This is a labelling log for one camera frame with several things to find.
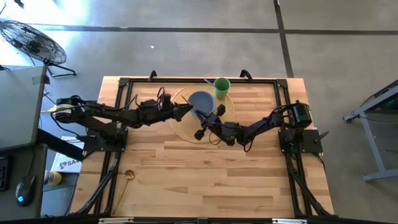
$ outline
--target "wooden tabletop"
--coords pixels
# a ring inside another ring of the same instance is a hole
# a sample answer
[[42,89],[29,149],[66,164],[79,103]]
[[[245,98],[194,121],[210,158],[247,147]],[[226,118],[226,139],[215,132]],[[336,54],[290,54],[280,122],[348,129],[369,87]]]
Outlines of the wooden tabletop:
[[[119,79],[104,77],[98,98],[100,103],[114,106]],[[290,100],[308,103],[303,79],[287,80]],[[156,99],[161,86],[173,96],[187,85],[135,83],[132,96],[138,94],[139,101]],[[243,125],[260,120],[276,107],[272,85],[234,83],[228,95],[234,103],[235,122]],[[97,187],[103,158],[103,152],[95,152],[83,161],[71,212],[81,208]],[[324,208],[333,213],[321,162],[314,155],[303,154],[303,164],[308,187]],[[174,134],[167,121],[129,129],[127,148],[119,166],[113,207],[126,183],[124,172],[128,169],[135,172],[136,178],[128,183],[114,216],[294,216],[285,158],[279,152],[276,128],[259,135],[248,153],[238,144],[227,146],[222,142],[214,146],[210,143],[186,142]],[[304,211],[299,190],[298,193]],[[102,208],[107,197],[108,187],[104,191]]]

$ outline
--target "blue bowl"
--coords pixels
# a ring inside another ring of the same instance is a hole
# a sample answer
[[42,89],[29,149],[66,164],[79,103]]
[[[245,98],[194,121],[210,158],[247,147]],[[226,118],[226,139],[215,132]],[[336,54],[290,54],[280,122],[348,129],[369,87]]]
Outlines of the blue bowl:
[[[193,105],[194,108],[205,112],[207,115],[214,111],[216,101],[214,97],[206,91],[196,91],[189,96],[188,102]],[[191,114],[196,116],[195,110],[191,109]]]

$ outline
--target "fan stand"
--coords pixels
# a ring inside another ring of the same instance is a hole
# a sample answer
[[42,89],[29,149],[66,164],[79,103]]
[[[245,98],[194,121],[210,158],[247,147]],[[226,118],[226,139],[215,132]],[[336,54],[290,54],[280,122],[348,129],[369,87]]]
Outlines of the fan stand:
[[[44,64],[45,66],[47,66],[47,71],[49,71],[51,77],[64,77],[64,76],[69,76],[69,75],[76,76],[76,72],[75,72],[74,70],[69,69],[69,68],[65,68],[65,67],[60,66],[60,65],[56,65],[56,64],[50,62],[48,59],[44,59],[44,60],[43,60],[43,64]],[[50,71],[50,69],[48,68],[48,66],[55,66],[55,67],[58,67],[58,68],[62,68],[62,69],[64,69],[64,70],[68,70],[68,71],[70,71],[70,72],[72,72],[72,73],[66,73],[66,74],[61,74],[61,75],[54,75],[54,74]]]

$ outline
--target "electric fan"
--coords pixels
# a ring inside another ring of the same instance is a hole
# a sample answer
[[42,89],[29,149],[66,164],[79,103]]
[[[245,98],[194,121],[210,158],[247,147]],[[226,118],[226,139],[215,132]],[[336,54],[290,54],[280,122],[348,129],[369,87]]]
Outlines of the electric fan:
[[0,22],[0,33],[12,46],[28,56],[40,60],[44,65],[56,66],[72,72],[54,75],[47,68],[52,77],[76,75],[74,70],[59,66],[67,61],[67,55],[62,47],[37,29],[18,21],[8,20]]

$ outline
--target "spoon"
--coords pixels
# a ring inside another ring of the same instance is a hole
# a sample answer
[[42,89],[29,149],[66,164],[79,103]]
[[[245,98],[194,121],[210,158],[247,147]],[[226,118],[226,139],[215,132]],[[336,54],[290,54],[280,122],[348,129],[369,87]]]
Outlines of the spoon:
[[211,81],[207,80],[206,78],[204,78],[204,81],[206,81],[207,83],[209,83],[210,85],[212,85],[214,87],[214,84],[212,84]]
[[117,204],[116,204],[116,207],[115,207],[115,209],[113,210],[113,215],[114,215],[114,213],[116,212],[116,210],[118,209],[118,206],[119,206],[119,204],[120,204],[120,201],[122,200],[124,191],[126,191],[127,184],[130,182],[130,180],[134,180],[135,177],[136,177],[136,176],[134,175],[134,172],[133,172],[132,170],[126,170],[126,171],[125,171],[125,173],[124,173],[124,178],[126,179],[126,184],[125,184],[125,186],[124,186],[124,189],[123,189],[123,191],[122,191],[122,194],[121,194],[120,197],[119,197],[119,200],[118,200],[118,202],[117,202]]

